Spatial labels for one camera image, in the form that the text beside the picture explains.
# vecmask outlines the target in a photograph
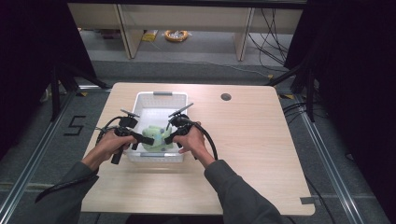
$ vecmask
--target light wood tabletop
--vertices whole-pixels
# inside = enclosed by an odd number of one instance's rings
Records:
[[[282,215],[310,216],[313,204],[290,131],[272,87],[117,83],[97,127],[104,127],[121,108],[132,111],[141,91],[181,91],[188,94],[188,116],[201,121],[225,160],[251,187],[273,203]],[[223,93],[231,100],[221,99]],[[87,152],[94,147],[92,135]],[[104,162],[99,180],[82,203],[84,212],[135,214],[222,214],[217,193],[204,177],[204,167],[190,152],[183,162]]]

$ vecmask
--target gray carpet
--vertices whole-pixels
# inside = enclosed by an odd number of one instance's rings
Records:
[[[262,75],[250,72],[241,72],[229,67],[213,64],[186,64],[186,63],[116,63],[93,62],[97,76],[107,84],[119,81],[128,82],[159,82],[159,83],[201,83],[201,84],[234,84],[234,85],[262,85],[268,79]],[[266,76],[273,74],[279,76],[280,72],[271,72],[260,66],[237,66],[244,70],[260,71]],[[78,78],[81,84],[89,84]],[[276,89],[280,92],[289,91],[288,86],[292,78],[281,84]],[[34,201],[41,190],[41,184],[54,184],[72,166],[75,161],[82,158],[86,146],[91,139],[94,125],[96,124],[108,92],[92,91],[87,96],[76,96],[67,108],[64,118],[50,142],[49,149],[40,162],[32,180],[32,187],[28,188],[10,223],[18,223],[18,218],[23,211]],[[283,107],[295,104],[294,100],[280,100]],[[333,159],[342,177],[345,179],[356,203],[364,215],[367,223],[389,223],[382,209],[378,205],[370,188],[362,178],[358,167],[353,161],[346,159],[347,149],[332,126],[331,120],[326,116],[321,105],[315,105],[316,125],[330,150]],[[21,136],[18,145],[12,148],[0,162],[0,199],[4,200],[9,190],[7,183],[13,183],[21,174],[24,164],[28,161],[35,146],[45,131],[50,121],[50,102],[39,107],[27,126],[26,132]],[[69,123],[74,116],[85,116],[75,119],[74,124],[83,125],[81,133],[76,136],[65,136],[65,133],[76,133],[77,129],[69,128]],[[312,181],[316,189],[323,196],[329,206],[336,223],[348,223],[347,215],[340,204],[330,179],[327,177],[323,164],[318,156],[315,145],[306,130],[301,116],[287,116],[290,121],[290,133],[293,138],[297,153],[305,175]],[[127,214],[101,214],[97,223],[123,223]],[[98,218],[96,213],[83,213],[79,223],[95,223]],[[293,217],[296,223],[331,223],[328,212],[322,204],[317,205],[317,212],[312,217]],[[291,223],[285,217],[285,223]]]

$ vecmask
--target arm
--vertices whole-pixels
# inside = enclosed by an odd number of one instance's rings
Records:
[[[130,143],[135,142],[132,136],[118,137],[114,132],[106,133],[99,144],[82,161],[77,162],[54,187],[81,178],[84,181],[48,191],[48,194],[26,211],[21,223],[78,223],[82,200],[99,178],[96,175],[99,165],[117,153],[119,147],[126,149]]]
[[[225,161],[215,161],[205,148],[203,134],[195,127],[184,136],[175,136],[205,167],[205,177],[218,193],[224,223],[282,223],[277,209],[237,175]]]

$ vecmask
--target gray sleeve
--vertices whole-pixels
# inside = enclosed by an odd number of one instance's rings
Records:
[[[82,162],[77,162],[59,184],[91,174],[92,170],[89,167]],[[46,195],[38,203],[31,205],[20,223],[78,223],[81,202],[98,178],[95,176],[89,181]]]
[[[225,161],[211,163],[205,177],[218,193],[224,223],[282,223],[279,211]]]

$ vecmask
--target yellow object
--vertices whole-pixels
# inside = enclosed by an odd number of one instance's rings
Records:
[[[165,39],[172,41],[172,42],[182,42],[187,37],[189,37],[189,33],[187,31],[172,31],[172,30],[167,30],[164,33]]]
[[[149,30],[146,31],[143,36],[142,36],[142,40],[143,41],[149,41],[149,42],[153,42],[155,40],[155,36],[157,35],[158,30]]]

